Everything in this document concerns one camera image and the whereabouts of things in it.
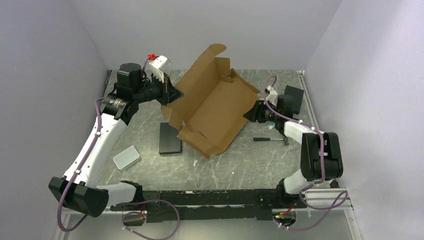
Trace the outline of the brown cardboard box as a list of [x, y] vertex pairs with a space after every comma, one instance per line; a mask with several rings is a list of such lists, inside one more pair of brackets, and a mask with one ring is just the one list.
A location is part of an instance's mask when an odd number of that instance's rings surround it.
[[183, 96], [161, 106], [177, 137], [206, 159], [228, 148], [259, 98], [260, 91], [231, 68], [230, 59], [219, 56], [226, 48], [209, 45], [175, 84]]

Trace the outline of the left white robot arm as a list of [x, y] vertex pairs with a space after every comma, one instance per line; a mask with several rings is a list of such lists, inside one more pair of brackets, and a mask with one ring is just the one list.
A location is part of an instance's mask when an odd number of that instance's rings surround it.
[[176, 89], [165, 63], [149, 63], [151, 75], [137, 63], [124, 63], [117, 71], [112, 91], [95, 100], [96, 120], [83, 148], [61, 177], [53, 177], [48, 188], [58, 201], [57, 216], [67, 208], [98, 217], [107, 207], [125, 204], [131, 210], [144, 203], [140, 184], [123, 180], [99, 185], [100, 173], [115, 142], [128, 127], [139, 105], [158, 101], [167, 106], [183, 93]]

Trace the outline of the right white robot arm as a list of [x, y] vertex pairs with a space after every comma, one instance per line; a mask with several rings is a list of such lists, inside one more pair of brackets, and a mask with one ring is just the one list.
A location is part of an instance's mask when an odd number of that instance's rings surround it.
[[276, 203], [282, 208], [289, 207], [295, 201], [295, 194], [324, 181], [337, 179], [343, 174], [338, 135], [319, 131], [295, 118], [294, 115], [299, 113], [298, 103], [300, 101], [292, 96], [280, 94], [276, 104], [266, 99], [257, 100], [243, 114], [245, 119], [253, 123], [274, 123], [284, 143], [293, 140], [301, 146], [299, 169], [282, 179], [280, 183], [284, 189], [275, 194]]

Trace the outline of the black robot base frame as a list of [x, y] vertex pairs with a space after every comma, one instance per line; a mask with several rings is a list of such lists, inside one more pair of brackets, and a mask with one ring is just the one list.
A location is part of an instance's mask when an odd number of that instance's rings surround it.
[[130, 203], [110, 207], [113, 212], [144, 210], [148, 223], [180, 220], [272, 219], [273, 211], [296, 204], [297, 195], [283, 187], [232, 190], [144, 190]]

